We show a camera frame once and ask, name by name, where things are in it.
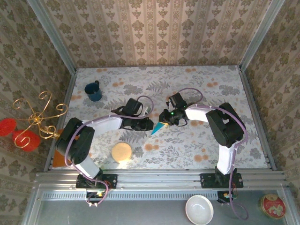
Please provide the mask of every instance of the blue mug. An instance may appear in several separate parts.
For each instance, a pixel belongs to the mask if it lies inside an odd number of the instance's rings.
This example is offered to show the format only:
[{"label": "blue mug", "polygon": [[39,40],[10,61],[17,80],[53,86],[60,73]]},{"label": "blue mug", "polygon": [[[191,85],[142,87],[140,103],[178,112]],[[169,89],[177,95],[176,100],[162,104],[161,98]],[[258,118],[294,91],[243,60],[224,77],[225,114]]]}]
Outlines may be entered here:
[{"label": "blue mug", "polygon": [[84,91],[88,95],[89,99],[93,102],[97,102],[102,98],[101,90],[99,88],[99,81],[89,83],[85,86]]}]

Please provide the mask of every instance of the red object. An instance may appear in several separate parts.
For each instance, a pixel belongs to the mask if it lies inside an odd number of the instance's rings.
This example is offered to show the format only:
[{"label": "red object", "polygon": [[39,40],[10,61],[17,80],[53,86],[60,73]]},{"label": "red object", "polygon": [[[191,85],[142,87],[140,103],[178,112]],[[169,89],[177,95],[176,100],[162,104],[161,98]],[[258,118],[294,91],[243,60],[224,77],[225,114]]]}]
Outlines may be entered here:
[{"label": "red object", "polygon": [[6,136],[15,130],[17,123],[15,119],[6,118],[0,121],[0,136]]},{"label": "red object", "polygon": [[267,216],[281,219],[285,216],[285,203],[278,195],[268,194],[262,198],[262,210]]},{"label": "red object", "polygon": [[[13,132],[13,141],[15,141],[16,137],[22,133],[24,130],[17,130]],[[21,140],[25,137],[29,137],[30,138],[30,142],[29,144],[22,148],[24,151],[33,151],[34,149],[36,149],[39,144],[41,143],[41,138],[36,135],[35,133],[31,132],[30,130],[27,130],[24,134],[20,135],[17,140],[16,140],[16,144],[17,146],[24,146],[28,143],[28,139],[25,139],[23,142],[21,142]]]}]

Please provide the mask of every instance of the tin can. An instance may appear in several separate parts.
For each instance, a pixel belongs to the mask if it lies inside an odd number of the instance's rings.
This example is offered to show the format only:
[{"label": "tin can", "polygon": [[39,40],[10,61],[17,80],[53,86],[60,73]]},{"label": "tin can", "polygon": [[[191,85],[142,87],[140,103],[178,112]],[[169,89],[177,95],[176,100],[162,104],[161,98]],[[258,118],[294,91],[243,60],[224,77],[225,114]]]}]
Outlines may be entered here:
[{"label": "tin can", "polygon": [[276,194],[264,195],[259,200],[259,208],[270,218],[281,219],[285,216],[285,203]]}]

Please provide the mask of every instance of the floral tablecloth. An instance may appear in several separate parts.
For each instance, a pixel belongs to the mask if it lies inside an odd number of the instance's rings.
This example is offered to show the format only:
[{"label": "floral tablecloth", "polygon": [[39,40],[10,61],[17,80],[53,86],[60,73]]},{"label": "floral tablecloth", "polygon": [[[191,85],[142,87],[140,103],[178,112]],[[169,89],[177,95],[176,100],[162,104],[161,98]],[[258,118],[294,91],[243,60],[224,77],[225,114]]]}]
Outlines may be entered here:
[{"label": "floral tablecloth", "polygon": [[[84,87],[95,80],[100,82],[103,97],[91,102]],[[166,108],[167,98],[185,87],[200,89],[205,105],[229,102],[245,123],[249,141],[237,151],[237,167],[267,167],[237,66],[78,69],[65,124],[72,117],[92,120],[108,115],[112,109],[125,105],[129,98],[136,99],[140,95],[153,99],[155,106],[150,118],[156,124]],[[193,90],[181,95],[187,103],[199,98]],[[150,105],[146,98],[141,98],[141,102],[144,106]],[[127,163],[118,164],[111,156],[112,147],[119,142],[132,147],[133,155]],[[102,169],[214,168],[218,161],[218,143],[207,123],[189,121],[185,127],[167,126],[154,135],[151,131],[107,132],[93,139],[90,155]]]}]

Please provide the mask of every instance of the round sponge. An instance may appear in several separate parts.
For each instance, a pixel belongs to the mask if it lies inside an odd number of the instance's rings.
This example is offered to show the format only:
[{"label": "round sponge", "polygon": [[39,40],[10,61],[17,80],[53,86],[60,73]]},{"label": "round sponge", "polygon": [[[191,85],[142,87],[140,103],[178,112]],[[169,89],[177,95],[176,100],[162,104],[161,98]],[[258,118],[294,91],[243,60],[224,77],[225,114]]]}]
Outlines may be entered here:
[{"label": "round sponge", "polygon": [[112,157],[116,162],[129,161],[132,155],[132,150],[127,143],[118,143],[112,148]]}]

